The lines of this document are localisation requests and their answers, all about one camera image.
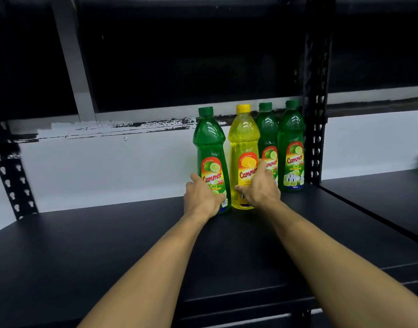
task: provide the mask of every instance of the bottle cap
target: bottle cap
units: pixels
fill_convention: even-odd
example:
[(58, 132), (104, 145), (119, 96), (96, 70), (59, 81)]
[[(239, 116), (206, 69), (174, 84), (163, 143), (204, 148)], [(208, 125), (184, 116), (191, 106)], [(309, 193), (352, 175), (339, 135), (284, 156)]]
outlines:
[(259, 104), (259, 111), (272, 111), (273, 110), (273, 103), (272, 102), (261, 102)]
[(300, 105), (299, 100), (288, 100), (285, 103), (286, 109), (297, 109)]
[(198, 109), (198, 115), (203, 116), (213, 116), (213, 107), (201, 107)]
[(236, 113), (250, 113), (250, 105), (249, 104), (238, 104), (236, 105)]

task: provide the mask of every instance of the green bottle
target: green bottle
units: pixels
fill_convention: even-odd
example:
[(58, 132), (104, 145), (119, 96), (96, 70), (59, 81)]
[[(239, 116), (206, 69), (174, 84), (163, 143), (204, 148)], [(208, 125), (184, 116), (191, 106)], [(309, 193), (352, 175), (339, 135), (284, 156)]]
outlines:
[(272, 110), (273, 104), (271, 102), (259, 104), (259, 115), (257, 116), (256, 124), (261, 137), (257, 142), (257, 147), (259, 148), (259, 157), (267, 163), (267, 169), (273, 172), (277, 183), (277, 134), (279, 128)]
[(305, 164), (303, 159), (303, 132), (305, 123), (299, 112), (299, 101), (286, 102), (285, 113), (279, 122), (277, 135), (279, 170), (283, 176), (278, 183), (280, 191), (293, 192), (303, 188)]
[(210, 186), (212, 192), (226, 195), (226, 200), (218, 210), (218, 214), (222, 214), (232, 207), (230, 182), (223, 149), (226, 136), (213, 118), (213, 107), (199, 108), (198, 114), (200, 121), (195, 129), (193, 140), (198, 153), (198, 175)]

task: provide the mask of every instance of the yellow bottle cap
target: yellow bottle cap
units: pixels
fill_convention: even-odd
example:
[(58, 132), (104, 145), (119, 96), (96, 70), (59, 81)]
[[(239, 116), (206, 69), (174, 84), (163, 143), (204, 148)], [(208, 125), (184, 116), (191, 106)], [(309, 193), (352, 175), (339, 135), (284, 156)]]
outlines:
[(250, 113), (250, 105), (249, 104), (237, 104), (236, 105), (236, 113)]

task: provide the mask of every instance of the bottle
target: bottle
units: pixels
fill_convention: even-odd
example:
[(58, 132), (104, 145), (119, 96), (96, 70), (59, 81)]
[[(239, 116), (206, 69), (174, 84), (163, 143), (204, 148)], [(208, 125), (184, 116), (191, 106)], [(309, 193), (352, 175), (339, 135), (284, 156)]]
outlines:
[(298, 110), (299, 101), (286, 102), (285, 113), (279, 122), (277, 148), (279, 169), (283, 179), (278, 182), (280, 191), (293, 192), (303, 188), (305, 164), (303, 159), (303, 132), (305, 123)]
[(226, 195), (226, 200), (218, 210), (218, 214), (222, 214), (232, 207), (226, 156), (223, 149), (226, 136), (213, 118), (213, 107), (199, 108), (198, 114), (200, 121), (195, 128), (192, 141), (197, 147), (198, 175), (210, 186), (212, 192)]
[(272, 171), (277, 184), (277, 134), (279, 133), (279, 127), (272, 110), (273, 104), (271, 102), (259, 104), (259, 115), (257, 116), (256, 124), (261, 137), (257, 142), (257, 146), (259, 148), (259, 157), (267, 163), (267, 169)]
[(250, 116), (249, 104), (236, 106), (228, 140), (230, 141), (230, 188), (232, 206), (238, 209), (252, 209), (248, 201), (235, 191), (235, 185), (249, 186), (259, 163), (257, 141), (261, 136), (256, 122)]

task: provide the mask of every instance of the scuffed paint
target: scuffed paint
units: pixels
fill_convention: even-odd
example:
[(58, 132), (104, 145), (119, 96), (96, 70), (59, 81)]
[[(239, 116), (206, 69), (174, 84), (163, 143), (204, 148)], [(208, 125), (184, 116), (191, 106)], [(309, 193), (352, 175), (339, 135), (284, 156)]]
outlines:
[[(168, 121), (153, 122), (79, 122), (79, 123), (52, 123), (50, 129), (38, 129), (37, 135), (32, 137), (19, 136), (17, 143), (30, 143), (51, 139), (77, 139), (103, 136), (122, 136), (137, 133), (161, 132), (172, 130), (194, 129), (197, 126), (196, 118), (172, 119)], [(219, 121), (225, 126), (227, 121)]]

